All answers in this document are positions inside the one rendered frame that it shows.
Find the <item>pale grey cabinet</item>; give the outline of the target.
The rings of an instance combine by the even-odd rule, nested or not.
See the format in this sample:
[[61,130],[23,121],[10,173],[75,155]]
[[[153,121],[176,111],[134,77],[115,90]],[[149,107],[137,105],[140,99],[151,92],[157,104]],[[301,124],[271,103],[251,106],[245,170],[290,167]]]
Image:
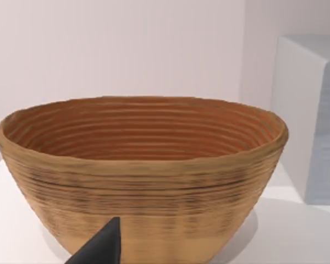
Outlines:
[[298,194],[330,205],[330,35],[279,39],[271,110],[289,129],[281,162]]

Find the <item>brown woven basket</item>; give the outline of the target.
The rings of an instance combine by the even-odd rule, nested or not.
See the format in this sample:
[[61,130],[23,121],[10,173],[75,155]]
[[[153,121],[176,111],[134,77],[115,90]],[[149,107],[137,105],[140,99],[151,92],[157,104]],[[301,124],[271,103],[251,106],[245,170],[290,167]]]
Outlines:
[[273,112],[198,97],[80,98],[0,122],[2,158],[44,227],[73,254],[119,217],[122,264],[207,264],[287,141]]

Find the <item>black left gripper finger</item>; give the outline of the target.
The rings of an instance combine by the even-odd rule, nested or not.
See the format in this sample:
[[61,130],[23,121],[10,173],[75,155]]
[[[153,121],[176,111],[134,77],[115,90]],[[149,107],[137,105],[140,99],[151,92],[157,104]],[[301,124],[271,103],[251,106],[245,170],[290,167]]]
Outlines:
[[120,264],[120,218],[113,217],[64,264]]

